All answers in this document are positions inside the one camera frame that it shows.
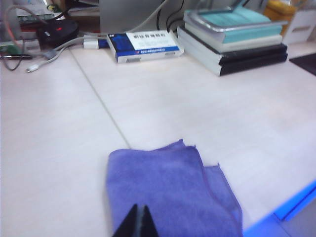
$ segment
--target book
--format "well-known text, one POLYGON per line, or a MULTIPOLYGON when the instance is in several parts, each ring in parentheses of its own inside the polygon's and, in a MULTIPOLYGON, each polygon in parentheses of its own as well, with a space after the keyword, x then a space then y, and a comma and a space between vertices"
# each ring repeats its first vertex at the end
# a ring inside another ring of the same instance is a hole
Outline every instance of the book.
POLYGON ((209 34, 199 31, 188 23, 185 23, 184 27, 220 53, 277 45, 282 42, 281 35, 274 35, 257 39, 241 40, 233 43, 221 43, 213 37, 210 37, 209 34))
MULTIPOLYGON (((196 22, 192 21, 191 18, 188 16, 189 12, 190 11, 186 11, 184 14, 184 21, 186 23, 192 25, 199 32, 206 33, 210 37, 213 37, 215 40, 222 43, 232 43, 241 40, 250 40, 261 37, 279 35, 282 30, 281 25, 276 25, 227 32, 215 32, 201 24, 197 24, 196 22)), ((211 14, 205 12, 201 13, 200 16, 215 25, 226 27, 233 25, 271 22, 268 17, 244 7, 237 7, 233 12, 218 12, 211 14)))
POLYGON ((287 53, 277 53, 272 55, 258 56, 254 58, 248 58, 244 60, 236 60, 228 63, 222 63, 221 65, 215 63, 213 58, 209 54, 195 48, 190 42, 185 39, 181 39, 180 43, 185 48, 185 52, 196 58, 206 68, 212 71, 218 76, 223 76, 231 73, 241 72, 248 69, 259 68, 271 64, 281 63, 286 61, 287 53))
POLYGON ((208 54, 213 62, 217 64, 233 62, 236 60, 250 59, 258 56, 286 53, 287 50, 287 46, 281 43, 267 47, 220 53, 205 42, 201 41, 198 37, 196 37, 183 27, 178 27, 177 33, 180 42, 182 39, 185 39, 195 48, 198 48, 200 51, 208 54))

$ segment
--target yellow object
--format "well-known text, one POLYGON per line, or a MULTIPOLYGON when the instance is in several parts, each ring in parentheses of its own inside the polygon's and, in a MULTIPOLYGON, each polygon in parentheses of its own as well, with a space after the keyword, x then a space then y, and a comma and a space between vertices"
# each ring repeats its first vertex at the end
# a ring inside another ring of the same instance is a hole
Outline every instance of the yellow object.
POLYGON ((287 25, 282 27, 281 35, 284 35, 296 12, 296 9, 296 7, 290 6, 284 2, 269 0, 263 14, 269 17, 272 21, 288 21, 287 25))

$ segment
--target desk surface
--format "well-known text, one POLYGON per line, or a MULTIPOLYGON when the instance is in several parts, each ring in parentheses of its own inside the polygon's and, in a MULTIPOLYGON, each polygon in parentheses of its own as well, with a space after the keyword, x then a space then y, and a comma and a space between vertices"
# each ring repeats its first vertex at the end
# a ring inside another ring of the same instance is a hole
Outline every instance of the desk surface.
POLYGON ((111 236, 106 164, 120 148, 196 145, 220 163, 245 229, 316 178, 316 77, 289 61, 219 78, 186 55, 118 65, 76 46, 29 64, 1 66, 3 236, 111 236))

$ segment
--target purple microfiber cloth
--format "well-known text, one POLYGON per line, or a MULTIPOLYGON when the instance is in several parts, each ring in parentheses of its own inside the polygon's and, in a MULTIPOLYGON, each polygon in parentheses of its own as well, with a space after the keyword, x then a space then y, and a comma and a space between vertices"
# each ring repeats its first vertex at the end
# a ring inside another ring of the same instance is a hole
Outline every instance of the purple microfiber cloth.
POLYGON ((219 166, 204 168, 180 140, 154 151, 110 154, 107 191, 116 229, 133 204, 147 205, 160 237, 241 237, 241 208, 219 166))

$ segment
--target pen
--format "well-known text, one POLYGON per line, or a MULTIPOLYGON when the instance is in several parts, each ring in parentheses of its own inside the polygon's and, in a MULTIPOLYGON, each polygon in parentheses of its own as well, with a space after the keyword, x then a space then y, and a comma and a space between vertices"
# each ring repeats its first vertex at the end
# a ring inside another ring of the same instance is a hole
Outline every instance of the pen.
POLYGON ((5 55, 5 56, 1 56, 1 59, 5 58, 5 59, 12 59, 12 60, 19 60, 19 59, 32 59, 33 56, 29 55, 29 54, 11 54, 11 55, 5 55))

